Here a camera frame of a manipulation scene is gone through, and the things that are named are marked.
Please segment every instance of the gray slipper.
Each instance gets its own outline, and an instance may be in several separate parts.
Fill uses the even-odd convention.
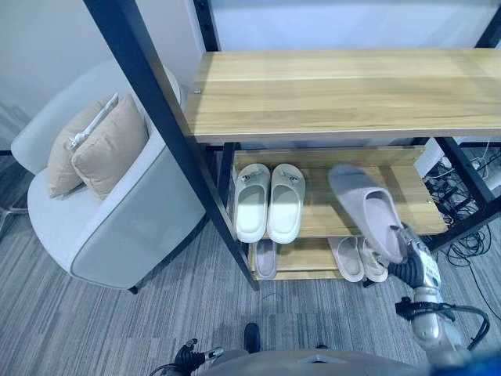
[[[251,245],[256,263],[256,273],[263,280],[272,280],[276,275],[276,243],[263,239]]]
[[[372,249],[391,262],[402,262],[398,238],[391,228],[402,227],[402,223],[387,189],[372,180],[362,169],[349,164],[332,168],[329,184]]]

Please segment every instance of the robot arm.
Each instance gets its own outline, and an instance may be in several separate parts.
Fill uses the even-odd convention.
[[[402,254],[406,255],[406,262],[391,263],[388,272],[414,289],[413,302],[405,297],[395,304],[397,314],[411,322],[414,338],[426,352],[430,364],[451,367],[467,363],[471,359],[469,350],[487,334],[487,315],[474,307],[444,303],[440,295],[442,282],[438,266],[427,246],[405,225],[394,230]],[[467,348],[463,346],[460,333],[452,324],[456,320],[453,310],[476,313],[484,318],[480,331]]]

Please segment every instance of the white armchair cushion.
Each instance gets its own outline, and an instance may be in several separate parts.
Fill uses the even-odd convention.
[[[50,198],[45,172],[34,177],[28,190],[31,224],[47,252],[63,269],[70,270],[74,244],[101,201],[86,186],[65,197]]]
[[[47,187],[50,197],[57,197],[70,192],[73,188],[81,184],[81,179],[71,165],[73,150],[70,147],[70,139],[93,121],[96,115],[103,109],[107,99],[94,102],[86,107],[65,125],[56,141],[52,145],[47,162]]]
[[[104,200],[147,141],[144,120],[127,95],[75,151],[71,163],[85,185]]]

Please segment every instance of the chair leg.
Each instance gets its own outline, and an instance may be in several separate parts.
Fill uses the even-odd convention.
[[[9,210],[10,214],[28,214],[27,208],[10,207],[8,210]]]
[[[5,222],[9,215],[19,215],[19,214],[28,214],[28,209],[25,208],[4,208],[0,206],[0,238],[3,235],[3,230],[5,226]]]

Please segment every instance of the wooden tabletop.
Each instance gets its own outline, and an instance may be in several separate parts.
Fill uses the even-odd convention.
[[[501,135],[501,50],[209,52],[186,118],[201,143]]]

